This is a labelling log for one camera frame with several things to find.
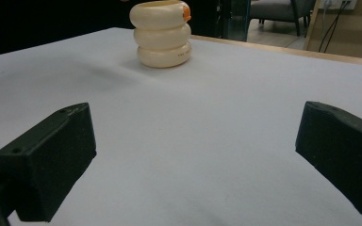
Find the gray chair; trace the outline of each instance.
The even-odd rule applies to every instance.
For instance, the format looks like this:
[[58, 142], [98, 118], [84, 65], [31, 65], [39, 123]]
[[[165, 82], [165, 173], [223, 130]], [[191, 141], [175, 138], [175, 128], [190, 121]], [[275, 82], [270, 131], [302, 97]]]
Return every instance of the gray chair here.
[[296, 33], [301, 35], [299, 19], [304, 18], [304, 27], [310, 24], [310, 11], [316, 0], [252, 0], [248, 23], [252, 19], [258, 19], [264, 24], [265, 20], [291, 22], [296, 25]]

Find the cream ring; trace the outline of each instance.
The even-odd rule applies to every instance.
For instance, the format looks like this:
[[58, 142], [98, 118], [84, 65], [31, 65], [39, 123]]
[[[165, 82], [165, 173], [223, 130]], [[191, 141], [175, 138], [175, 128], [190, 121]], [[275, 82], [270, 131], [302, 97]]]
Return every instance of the cream ring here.
[[173, 29], [134, 29], [134, 40], [144, 49], [171, 49], [185, 44], [190, 38], [190, 26], [184, 24]]
[[187, 61], [190, 57], [189, 42], [170, 50], [148, 50], [138, 48], [140, 62], [152, 68], [169, 68]]
[[154, 1], [135, 5], [131, 8], [129, 17], [136, 28], [168, 29], [190, 20], [190, 9], [182, 1]]

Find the power outlet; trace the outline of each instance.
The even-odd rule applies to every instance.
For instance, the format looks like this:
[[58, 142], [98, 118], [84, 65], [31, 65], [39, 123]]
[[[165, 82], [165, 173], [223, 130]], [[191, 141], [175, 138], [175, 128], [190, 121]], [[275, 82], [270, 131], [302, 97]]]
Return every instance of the power outlet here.
[[349, 3], [348, 5], [345, 7], [345, 9], [347, 10], [353, 10], [355, 8], [355, 5], [357, 3], [357, 0], [347, 0]]
[[345, 2], [349, 2], [345, 10], [352, 10], [355, 8], [357, 0], [320, 0], [319, 8], [340, 9]]
[[319, 8], [339, 9], [340, 7], [339, 1], [341, 0], [320, 0]]

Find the table surface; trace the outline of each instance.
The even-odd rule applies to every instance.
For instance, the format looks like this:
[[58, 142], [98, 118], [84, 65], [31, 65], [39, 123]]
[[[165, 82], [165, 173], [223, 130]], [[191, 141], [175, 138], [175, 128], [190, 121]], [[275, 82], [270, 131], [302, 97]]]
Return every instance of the table surface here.
[[362, 225], [294, 146], [306, 101], [362, 118], [362, 65], [190, 42], [169, 69], [118, 28], [0, 56], [0, 148], [90, 103], [98, 154], [50, 225]]

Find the black cable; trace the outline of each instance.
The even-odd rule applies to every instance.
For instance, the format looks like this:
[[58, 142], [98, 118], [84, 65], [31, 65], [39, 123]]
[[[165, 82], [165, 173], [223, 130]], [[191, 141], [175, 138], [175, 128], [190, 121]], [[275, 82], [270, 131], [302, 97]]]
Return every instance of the black cable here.
[[[341, 9], [340, 9], [340, 11], [339, 11], [339, 14], [337, 15], [338, 18], [339, 18], [339, 15], [342, 13], [342, 11], [346, 8], [346, 6], [348, 6], [348, 4], [349, 4], [349, 2], [346, 1], [346, 2], [345, 2], [345, 5], [344, 5], [343, 7], [341, 6]], [[328, 45], [330, 44], [331, 39], [332, 39], [332, 37], [334, 36], [334, 31], [335, 31], [335, 28], [337, 27], [337, 22], [338, 22], [338, 19], [337, 19], [337, 21], [335, 22], [334, 29], [332, 30], [331, 35], [330, 35], [330, 39], [328, 40], [327, 45], [325, 46], [324, 53], [327, 52]]]
[[[339, 16], [340, 16], [340, 14], [342, 13], [342, 11], [346, 8], [346, 6], [348, 6], [348, 4], [349, 4], [349, 2], [346, 1], [344, 5], [343, 5], [343, 4], [340, 5], [340, 8], [339, 8], [339, 12], [338, 12], [338, 14], [337, 14], [337, 17], [336, 17], [335, 20], [331, 23], [331, 25], [330, 25], [330, 27], [328, 28], [327, 32], [325, 33], [324, 37], [322, 37], [322, 41], [321, 41], [321, 44], [320, 44], [319, 52], [321, 52], [322, 45], [324, 44], [325, 39], [327, 38], [327, 35], [328, 35], [328, 33], [330, 32], [330, 30], [331, 30], [332, 28], [334, 28], [333, 31], [332, 31], [332, 34], [334, 34], [335, 28], [337, 27], [337, 21], [338, 21], [338, 19], [339, 19]], [[326, 48], [328, 47], [328, 44], [329, 44], [329, 42], [331, 41], [331, 38], [332, 38], [332, 35], [331, 35], [330, 39], [328, 40], [328, 43], [327, 43]]]

